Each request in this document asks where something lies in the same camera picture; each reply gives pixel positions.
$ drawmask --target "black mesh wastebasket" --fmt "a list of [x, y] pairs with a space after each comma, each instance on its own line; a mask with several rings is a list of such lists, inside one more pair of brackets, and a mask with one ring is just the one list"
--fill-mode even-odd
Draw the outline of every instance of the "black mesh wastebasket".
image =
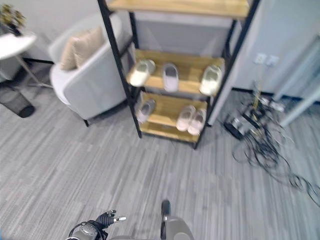
[[35, 107], [18, 90], [12, 88], [0, 88], [0, 104], [21, 118], [29, 117], [35, 111]]

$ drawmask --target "gray carpet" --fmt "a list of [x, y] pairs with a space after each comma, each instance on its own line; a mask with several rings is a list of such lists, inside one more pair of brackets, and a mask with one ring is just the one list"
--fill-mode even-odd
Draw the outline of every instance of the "gray carpet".
[[[34, 87], [23, 89], [29, 99]], [[241, 107], [232, 92], [219, 120]], [[232, 157], [237, 141], [216, 121], [198, 150], [144, 135], [128, 107], [84, 122], [43, 89], [22, 119], [0, 105], [0, 228], [5, 240], [64, 240], [77, 223], [115, 208], [109, 236], [160, 238], [160, 204], [197, 240], [317, 240], [320, 208], [303, 192]], [[283, 147], [293, 171], [320, 183], [320, 105], [297, 118]]]

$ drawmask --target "white side table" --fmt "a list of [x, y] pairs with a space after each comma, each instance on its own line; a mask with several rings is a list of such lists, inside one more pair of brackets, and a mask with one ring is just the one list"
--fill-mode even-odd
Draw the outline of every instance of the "white side table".
[[20, 56], [21, 53], [28, 50], [35, 43], [36, 39], [37, 36], [33, 32], [26, 33], [22, 36], [15, 36], [12, 33], [1, 35], [0, 60], [15, 57], [31, 78], [36, 82], [37, 86], [52, 88], [51, 85], [41, 82]]

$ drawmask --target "cushion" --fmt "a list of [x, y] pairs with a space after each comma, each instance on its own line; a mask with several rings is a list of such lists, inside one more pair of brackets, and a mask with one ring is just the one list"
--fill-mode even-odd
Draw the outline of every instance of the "cushion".
[[73, 37], [73, 52], [77, 68], [83, 65], [105, 42], [100, 26]]
[[[80, 37], [82, 35], [85, 35], [87, 32], [89, 32], [89, 30], [83, 31], [75, 37]], [[62, 56], [60, 60], [61, 70], [71, 70], [77, 67], [75, 53], [74, 53], [75, 37], [74, 36], [70, 37], [69, 40], [66, 42], [66, 45], [62, 52]]]

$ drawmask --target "potted plant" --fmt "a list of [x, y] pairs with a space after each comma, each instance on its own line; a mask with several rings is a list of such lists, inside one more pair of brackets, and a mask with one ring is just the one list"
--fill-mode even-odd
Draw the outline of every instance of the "potted plant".
[[3, 4], [0, 10], [0, 23], [6, 25], [15, 36], [21, 36], [19, 28], [25, 24], [25, 17], [14, 10], [12, 5]]

